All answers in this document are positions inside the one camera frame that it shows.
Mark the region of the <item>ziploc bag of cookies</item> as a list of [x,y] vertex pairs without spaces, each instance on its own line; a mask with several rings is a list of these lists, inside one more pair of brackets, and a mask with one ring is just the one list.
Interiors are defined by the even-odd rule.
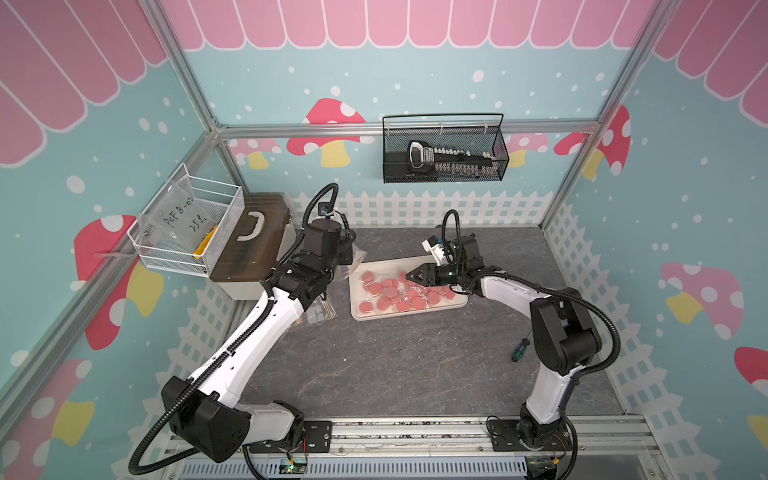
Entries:
[[342,280],[348,279],[363,263],[367,256],[367,252],[361,250],[356,245],[352,247],[351,263],[349,265],[341,265],[338,267],[338,274]]
[[319,326],[335,319],[336,316],[337,312],[331,300],[327,296],[320,296],[305,310],[297,323]]

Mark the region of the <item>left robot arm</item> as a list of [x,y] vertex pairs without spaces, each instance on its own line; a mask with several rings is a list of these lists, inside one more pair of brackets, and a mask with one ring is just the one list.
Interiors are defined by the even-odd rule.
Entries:
[[291,447],[300,442],[303,415],[295,408],[273,402],[258,419],[237,405],[279,338],[326,297],[337,267],[352,262],[356,234],[345,218],[333,218],[338,193],[332,182],[311,199],[297,239],[261,279],[257,304],[225,344],[189,377],[173,376],[163,386],[164,411],[131,454],[131,475],[148,475],[198,453],[221,463],[249,444],[257,425],[265,426],[265,440]]

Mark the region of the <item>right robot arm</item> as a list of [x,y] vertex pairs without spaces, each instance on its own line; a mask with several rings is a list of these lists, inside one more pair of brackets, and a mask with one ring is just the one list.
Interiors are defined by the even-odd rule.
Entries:
[[423,287],[457,287],[461,295],[496,301],[525,316],[531,324],[539,368],[533,390],[520,409],[517,438],[531,451],[576,434],[566,407],[586,375],[607,369],[620,353],[620,334],[600,308],[572,288],[554,289],[487,266],[473,234],[461,233],[460,217],[451,209],[440,234],[423,242],[433,257],[406,274]]

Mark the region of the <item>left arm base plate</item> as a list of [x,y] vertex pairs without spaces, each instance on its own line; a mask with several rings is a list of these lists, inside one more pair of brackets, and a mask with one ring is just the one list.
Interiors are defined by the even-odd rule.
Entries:
[[264,440],[248,446],[252,454],[285,454],[291,451],[292,455],[306,453],[329,453],[333,433],[333,423],[327,420],[305,421],[301,435],[296,434],[294,439]]

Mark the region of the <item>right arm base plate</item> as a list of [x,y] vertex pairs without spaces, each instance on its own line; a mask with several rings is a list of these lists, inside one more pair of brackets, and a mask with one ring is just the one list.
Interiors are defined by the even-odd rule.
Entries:
[[490,437],[494,452],[539,452],[548,451],[556,454],[568,453],[573,446],[572,434],[564,422],[560,422],[550,433],[541,438],[525,440],[523,428],[517,418],[502,419],[488,416],[485,428]]

